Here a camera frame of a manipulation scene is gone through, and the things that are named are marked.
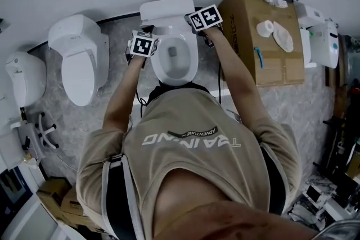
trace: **paper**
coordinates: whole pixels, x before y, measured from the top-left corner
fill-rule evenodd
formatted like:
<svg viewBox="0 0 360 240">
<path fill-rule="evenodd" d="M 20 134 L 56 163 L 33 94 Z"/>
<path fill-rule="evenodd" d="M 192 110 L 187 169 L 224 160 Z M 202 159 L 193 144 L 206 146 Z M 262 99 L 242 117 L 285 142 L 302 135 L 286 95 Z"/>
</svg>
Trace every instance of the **paper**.
<svg viewBox="0 0 360 240">
<path fill-rule="evenodd" d="M 256 30 L 260 36 L 269 37 L 274 31 L 274 25 L 270 20 L 265 20 L 256 26 Z"/>
<path fill-rule="evenodd" d="M 276 21 L 274 21 L 273 35 L 276 43 L 285 52 L 291 52 L 294 50 L 293 38 L 291 37 L 290 33 Z"/>
</svg>

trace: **cardboard box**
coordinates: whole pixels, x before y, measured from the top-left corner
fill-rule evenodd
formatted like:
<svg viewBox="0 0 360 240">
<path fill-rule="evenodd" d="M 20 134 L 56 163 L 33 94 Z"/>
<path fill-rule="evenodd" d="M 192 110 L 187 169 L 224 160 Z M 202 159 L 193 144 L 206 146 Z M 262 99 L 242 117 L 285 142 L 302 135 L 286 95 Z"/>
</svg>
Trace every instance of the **cardboard box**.
<svg viewBox="0 0 360 240">
<path fill-rule="evenodd" d="M 354 179 L 356 176 L 360 175 L 360 153 L 353 155 L 346 174 L 348 174 L 351 179 Z"/>
<path fill-rule="evenodd" d="M 61 211 L 65 217 L 74 224 L 87 226 L 93 232 L 105 233 L 98 225 L 96 225 L 88 216 L 84 214 L 84 210 L 77 199 L 76 188 L 65 195 L 61 203 Z"/>
<path fill-rule="evenodd" d="M 287 8 L 277 8 L 264 0 L 223 0 L 218 9 L 226 38 L 249 69 L 257 86 L 304 82 L 303 47 L 293 3 L 288 3 Z M 292 52 L 285 52 L 272 35 L 265 38 L 258 34 L 256 26 L 265 20 L 276 21 L 289 31 L 294 42 Z M 261 51 L 263 69 L 254 47 Z"/>
<path fill-rule="evenodd" d="M 56 220 L 73 226 L 60 209 L 62 200 L 70 188 L 71 185 L 65 178 L 50 177 L 49 180 L 39 188 L 36 194 L 40 198 L 41 203 Z"/>
</svg>

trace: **beige t-shirt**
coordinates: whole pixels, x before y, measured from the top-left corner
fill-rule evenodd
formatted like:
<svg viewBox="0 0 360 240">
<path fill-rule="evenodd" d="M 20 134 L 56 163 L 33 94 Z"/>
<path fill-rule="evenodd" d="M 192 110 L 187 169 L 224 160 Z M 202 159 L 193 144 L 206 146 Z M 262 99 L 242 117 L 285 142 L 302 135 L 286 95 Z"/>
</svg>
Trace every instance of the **beige t-shirt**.
<svg viewBox="0 0 360 240">
<path fill-rule="evenodd" d="M 166 92 L 146 108 L 125 135 L 103 129 L 84 144 L 76 189 L 84 212 L 105 229 L 101 217 L 102 161 L 120 152 L 128 157 L 146 239 L 152 238 L 156 196 L 166 174 L 187 169 L 217 186 L 231 200 L 268 211 L 269 176 L 260 150 L 273 152 L 285 177 L 287 201 L 300 183 L 296 145 L 270 117 L 250 129 L 229 117 L 208 93 L 197 89 Z"/>
</svg>

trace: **blue handle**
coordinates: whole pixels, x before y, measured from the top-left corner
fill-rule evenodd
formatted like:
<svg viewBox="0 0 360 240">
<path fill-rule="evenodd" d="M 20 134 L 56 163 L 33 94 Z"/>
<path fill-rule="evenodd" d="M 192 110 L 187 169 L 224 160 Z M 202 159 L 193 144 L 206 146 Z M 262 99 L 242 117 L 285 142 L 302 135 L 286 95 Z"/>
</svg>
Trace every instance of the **blue handle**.
<svg viewBox="0 0 360 240">
<path fill-rule="evenodd" d="M 263 58 L 263 56 L 262 56 L 262 54 L 261 54 L 261 51 L 260 51 L 260 49 L 259 49 L 259 47 L 254 47 L 254 49 L 255 49 L 255 51 L 258 53 L 258 55 L 259 55 L 259 58 L 260 58 L 260 67 L 261 67 L 261 69 L 264 69 L 264 58 Z"/>
</svg>

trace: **smart toilet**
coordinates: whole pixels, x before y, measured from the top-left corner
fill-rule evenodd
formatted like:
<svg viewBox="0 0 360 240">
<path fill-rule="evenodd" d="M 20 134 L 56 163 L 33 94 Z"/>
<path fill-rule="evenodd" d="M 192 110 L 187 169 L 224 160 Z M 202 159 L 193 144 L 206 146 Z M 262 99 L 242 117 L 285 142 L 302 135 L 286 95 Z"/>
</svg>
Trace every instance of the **smart toilet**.
<svg viewBox="0 0 360 240">
<path fill-rule="evenodd" d="M 195 12 L 192 0 L 159 0 L 140 7 L 142 26 L 153 25 L 159 36 L 151 64 L 157 78 L 170 86 L 191 82 L 197 72 L 196 35 L 184 15 Z"/>
<path fill-rule="evenodd" d="M 93 100 L 109 74 L 109 36 L 84 15 L 54 24 L 48 45 L 62 56 L 61 76 L 67 96 L 78 106 Z"/>
<path fill-rule="evenodd" d="M 15 52 L 6 60 L 16 104 L 25 107 L 41 98 L 46 87 L 46 66 L 39 58 L 26 52 Z"/>
</svg>

